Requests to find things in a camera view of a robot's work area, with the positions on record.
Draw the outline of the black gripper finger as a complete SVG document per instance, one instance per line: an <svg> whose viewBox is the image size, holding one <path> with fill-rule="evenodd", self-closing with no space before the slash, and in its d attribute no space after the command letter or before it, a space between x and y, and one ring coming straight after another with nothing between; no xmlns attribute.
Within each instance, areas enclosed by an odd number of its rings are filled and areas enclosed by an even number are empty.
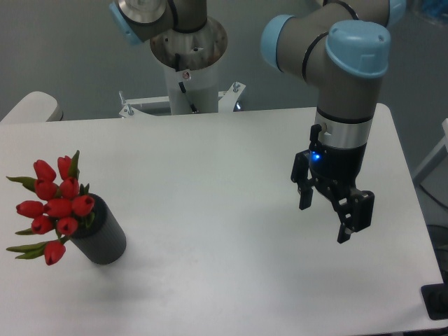
<svg viewBox="0 0 448 336"><path fill-rule="evenodd" d="M312 204L313 180L308 178L309 172L309 150L304 150L295 155L291 181L297 184L297 191L300 194L298 208L305 210Z"/></svg>
<svg viewBox="0 0 448 336"><path fill-rule="evenodd" d="M349 188L330 191L330 201L340 221L337 242L343 244L351 235L371 225L375 194L369 190Z"/></svg>

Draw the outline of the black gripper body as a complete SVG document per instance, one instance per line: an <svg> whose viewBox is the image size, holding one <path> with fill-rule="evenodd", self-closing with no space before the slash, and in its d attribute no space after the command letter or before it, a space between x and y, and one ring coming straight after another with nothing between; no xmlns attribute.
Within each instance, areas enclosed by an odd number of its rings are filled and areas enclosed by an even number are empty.
<svg viewBox="0 0 448 336"><path fill-rule="evenodd" d="M312 146L309 168L316 189L327 198L347 198L356 188L356 177L361 170L366 144L343 149Z"/></svg>

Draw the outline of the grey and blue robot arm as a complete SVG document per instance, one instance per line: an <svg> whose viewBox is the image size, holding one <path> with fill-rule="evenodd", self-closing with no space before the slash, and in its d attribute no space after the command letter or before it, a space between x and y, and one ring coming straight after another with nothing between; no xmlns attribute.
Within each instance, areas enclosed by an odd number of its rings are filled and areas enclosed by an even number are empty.
<svg viewBox="0 0 448 336"><path fill-rule="evenodd" d="M125 38L149 43L167 68L174 115L218 111L211 68L228 37L205 1L112 1L109 8ZM311 205L314 192L331 202L341 223L339 243L372 220L375 196L359 190L356 177L389 66L389 27L405 9L404 1L323 1L307 17L272 18L262 32L266 63L318 89L309 147L295 156L291 179L300 209Z"/></svg>

